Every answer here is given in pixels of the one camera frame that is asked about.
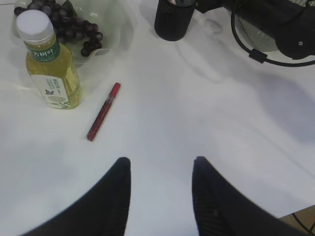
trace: yellow-green liquid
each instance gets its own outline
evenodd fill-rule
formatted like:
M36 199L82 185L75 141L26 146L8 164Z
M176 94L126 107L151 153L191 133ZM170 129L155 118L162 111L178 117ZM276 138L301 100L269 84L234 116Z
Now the yellow-green liquid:
M54 36L49 42L45 44L25 44L27 47L35 50L46 50L54 45L55 42L56 36ZM60 54L51 62L35 61L31 55L31 52L28 52L26 56L26 68L29 75L48 75L62 79L70 104L68 107L62 107L61 109L73 109L79 105L82 91L74 66L72 53L66 46L60 44Z

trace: black cable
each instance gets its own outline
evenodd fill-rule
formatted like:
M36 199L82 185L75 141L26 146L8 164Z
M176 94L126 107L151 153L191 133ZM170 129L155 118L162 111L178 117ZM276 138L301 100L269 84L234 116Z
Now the black cable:
M238 34L236 32L236 28L235 28L235 15L236 15L236 11L237 11L237 8L239 5L240 5L240 0L235 0L235 4L234 4L234 7L232 9L232 14L231 14L231 29L232 29L232 33L233 33L233 36L234 36L236 42L240 45L240 47L244 51L246 51L249 54L254 53L254 52L259 53L259 55L260 55L259 59L260 60L257 60L257 59L256 60L261 62L261 63L268 62L268 63L273 64L273 65L284 66L284 67L302 67L302 66L309 66L309 65L315 64L315 60L311 60L308 62L301 62L301 63L286 63L286 62L271 60L271 59L267 58L267 55L265 53L259 52L256 49L251 50L248 47L246 47L245 44L241 41L240 37L238 36Z
M309 235L311 235L313 233L313 229L315 228L315 222L312 224L312 226L310 227L310 232Z
M294 219L296 220L296 222L306 231L309 233L309 235L315 236L312 231L310 231L300 220L299 218L296 216L295 213L292 213Z

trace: green tea bottle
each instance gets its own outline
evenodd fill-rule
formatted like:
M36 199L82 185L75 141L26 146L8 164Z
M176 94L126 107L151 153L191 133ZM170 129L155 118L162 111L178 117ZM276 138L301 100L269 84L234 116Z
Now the green tea bottle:
M72 53L56 40L48 16L28 10L18 16L16 24L28 49L27 71L47 104L59 109L77 107L82 92Z

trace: red pen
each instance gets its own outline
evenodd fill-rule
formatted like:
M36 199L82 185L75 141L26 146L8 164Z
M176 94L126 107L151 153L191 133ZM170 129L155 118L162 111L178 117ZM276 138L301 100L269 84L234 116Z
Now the red pen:
M104 102L102 108L100 109L91 129L89 130L89 132L87 134L87 139L90 140L91 142L93 142L93 140L95 139L95 136L97 135L99 128L102 126L103 121L104 121L105 117L107 116L107 113L108 113L109 109L111 108L120 87L121 87L121 84L115 83L113 89L111 90L111 92L108 95L106 101Z

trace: bottle label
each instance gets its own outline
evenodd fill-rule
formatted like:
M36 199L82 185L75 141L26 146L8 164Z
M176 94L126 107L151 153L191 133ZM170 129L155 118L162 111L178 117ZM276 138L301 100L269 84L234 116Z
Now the bottle label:
M62 79L48 75L31 75L31 78L49 106L62 109L71 108Z
M56 40L54 45L45 50L36 50L34 48L28 47L33 59L38 62L51 62L56 59L60 54L60 45Z

